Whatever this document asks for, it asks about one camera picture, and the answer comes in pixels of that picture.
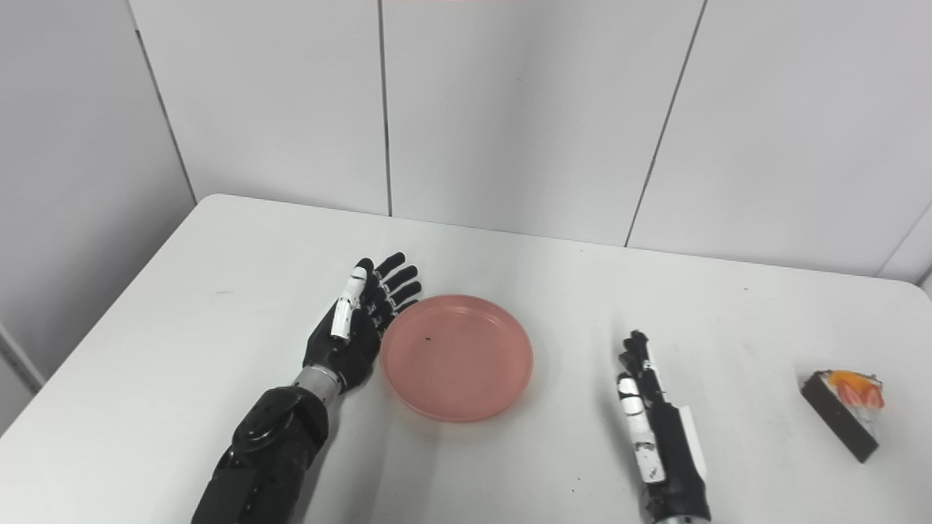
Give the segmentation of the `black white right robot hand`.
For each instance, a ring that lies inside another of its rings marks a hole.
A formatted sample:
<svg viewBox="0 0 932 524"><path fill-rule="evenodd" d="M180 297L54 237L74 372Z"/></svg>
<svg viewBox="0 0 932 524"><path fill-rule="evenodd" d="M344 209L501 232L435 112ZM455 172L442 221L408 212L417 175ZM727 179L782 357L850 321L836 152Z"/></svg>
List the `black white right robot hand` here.
<svg viewBox="0 0 932 524"><path fill-rule="evenodd" d="M706 462L687 407L667 401L649 339L633 330L619 354L617 394L649 523L710 523Z"/></svg>

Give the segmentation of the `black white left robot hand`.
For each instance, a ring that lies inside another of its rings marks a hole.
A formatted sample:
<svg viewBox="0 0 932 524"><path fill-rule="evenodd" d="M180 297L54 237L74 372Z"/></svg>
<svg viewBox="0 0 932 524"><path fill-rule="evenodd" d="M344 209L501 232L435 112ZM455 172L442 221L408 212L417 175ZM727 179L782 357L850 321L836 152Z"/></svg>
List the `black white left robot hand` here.
<svg viewBox="0 0 932 524"><path fill-rule="evenodd" d="M367 379L387 329L417 302L419 270L402 252L379 265L363 258L354 266L339 296L307 339L303 366L336 375L341 392Z"/></svg>

